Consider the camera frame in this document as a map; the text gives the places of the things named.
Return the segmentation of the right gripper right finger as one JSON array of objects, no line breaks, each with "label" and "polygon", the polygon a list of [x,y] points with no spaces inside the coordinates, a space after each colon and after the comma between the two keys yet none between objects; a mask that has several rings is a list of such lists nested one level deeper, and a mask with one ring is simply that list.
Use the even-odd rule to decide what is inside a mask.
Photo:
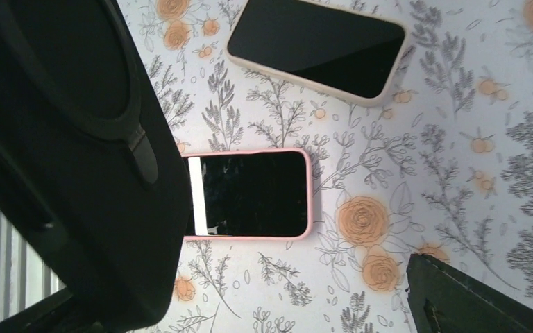
[{"label": "right gripper right finger", "polygon": [[407,281],[418,332],[533,333],[533,309],[431,255],[410,257]]}]

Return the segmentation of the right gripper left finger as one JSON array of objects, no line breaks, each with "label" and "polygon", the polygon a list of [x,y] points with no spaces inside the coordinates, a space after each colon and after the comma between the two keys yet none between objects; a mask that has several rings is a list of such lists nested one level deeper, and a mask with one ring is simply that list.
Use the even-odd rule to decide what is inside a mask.
[{"label": "right gripper left finger", "polygon": [[0,333],[104,333],[106,331],[66,288],[0,322]]}]

